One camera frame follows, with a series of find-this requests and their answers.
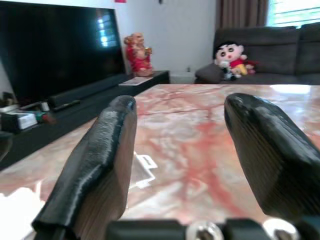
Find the stuffed toy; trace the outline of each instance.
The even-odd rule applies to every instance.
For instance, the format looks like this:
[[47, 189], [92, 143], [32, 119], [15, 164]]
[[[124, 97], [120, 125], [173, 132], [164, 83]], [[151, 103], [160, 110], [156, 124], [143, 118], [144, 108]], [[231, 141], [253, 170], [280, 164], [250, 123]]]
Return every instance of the stuffed toy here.
[[247, 61], [248, 57], [243, 52], [244, 46], [234, 41], [226, 41], [214, 50], [214, 63], [223, 70], [225, 80], [232, 81], [255, 73], [255, 63]]

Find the pink marble tabletop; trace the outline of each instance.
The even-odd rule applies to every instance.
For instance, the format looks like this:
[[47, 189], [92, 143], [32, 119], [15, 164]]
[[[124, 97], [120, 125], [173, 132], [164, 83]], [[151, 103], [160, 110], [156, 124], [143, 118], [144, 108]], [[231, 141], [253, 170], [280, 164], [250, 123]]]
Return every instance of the pink marble tabletop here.
[[[158, 168], [145, 188], [132, 188], [124, 219], [174, 218], [222, 222], [267, 218], [246, 181], [224, 121], [232, 93], [256, 95], [280, 106], [320, 146], [320, 86], [163, 84], [136, 97], [135, 151]], [[20, 187], [46, 200], [72, 149], [93, 121], [0, 172], [0, 193]]]

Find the black tv cabinet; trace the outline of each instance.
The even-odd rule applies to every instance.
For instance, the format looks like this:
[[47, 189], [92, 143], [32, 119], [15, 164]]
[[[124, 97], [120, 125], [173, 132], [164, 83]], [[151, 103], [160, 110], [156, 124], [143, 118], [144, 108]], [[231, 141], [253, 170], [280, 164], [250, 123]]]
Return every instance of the black tv cabinet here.
[[136, 96], [154, 85], [169, 83], [168, 71], [156, 71], [152, 79], [138, 86], [115, 86], [56, 112], [56, 124], [36, 125], [14, 136], [11, 150], [0, 161], [0, 171], [94, 119], [114, 98], [121, 95]]

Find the tv screen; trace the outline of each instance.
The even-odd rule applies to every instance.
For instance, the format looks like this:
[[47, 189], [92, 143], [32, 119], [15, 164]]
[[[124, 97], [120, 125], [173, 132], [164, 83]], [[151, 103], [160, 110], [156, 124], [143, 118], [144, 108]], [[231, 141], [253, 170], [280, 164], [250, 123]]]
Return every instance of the tv screen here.
[[22, 106], [125, 73], [113, 9], [0, 1], [0, 57]]

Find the brown curtain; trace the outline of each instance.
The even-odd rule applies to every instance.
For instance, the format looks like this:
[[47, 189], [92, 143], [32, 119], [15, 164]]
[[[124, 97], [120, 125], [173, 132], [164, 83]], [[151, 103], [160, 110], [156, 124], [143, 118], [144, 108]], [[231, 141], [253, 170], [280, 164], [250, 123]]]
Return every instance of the brown curtain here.
[[216, 0], [216, 29], [265, 26], [269, 0]]

